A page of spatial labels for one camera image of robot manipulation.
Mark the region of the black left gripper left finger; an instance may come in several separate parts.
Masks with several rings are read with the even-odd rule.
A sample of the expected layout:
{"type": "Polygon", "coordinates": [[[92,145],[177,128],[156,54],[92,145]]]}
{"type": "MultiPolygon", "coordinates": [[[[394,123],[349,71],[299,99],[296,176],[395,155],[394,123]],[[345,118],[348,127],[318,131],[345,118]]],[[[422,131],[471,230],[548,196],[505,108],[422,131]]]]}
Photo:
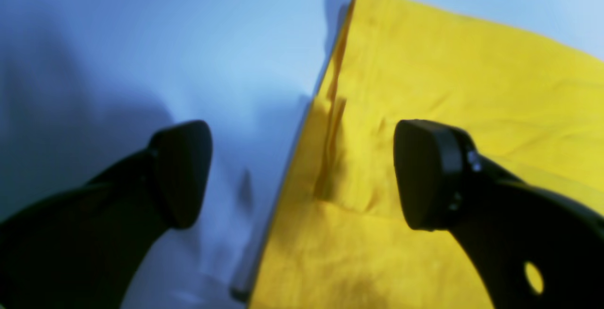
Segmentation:
{"type": "Polygon", "coordinates": [[[118,309],[156,240],[196,223],[212,156],[206,122],[169,127],[85,185],[2,222],[2,307],[118,309]]]}

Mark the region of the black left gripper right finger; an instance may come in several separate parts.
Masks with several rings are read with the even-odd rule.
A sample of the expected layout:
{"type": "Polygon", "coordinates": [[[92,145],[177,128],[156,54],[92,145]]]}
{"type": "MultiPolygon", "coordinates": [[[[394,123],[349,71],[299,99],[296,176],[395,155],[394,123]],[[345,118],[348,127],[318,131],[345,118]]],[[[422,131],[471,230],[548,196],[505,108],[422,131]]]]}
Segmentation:
{"type": "Polygon", "coordinates": [[[438,122],[398,122],[394,167],[406,223],[451,233],[496,309],[603,307],[602,215],[527,184],[438,122]]]}

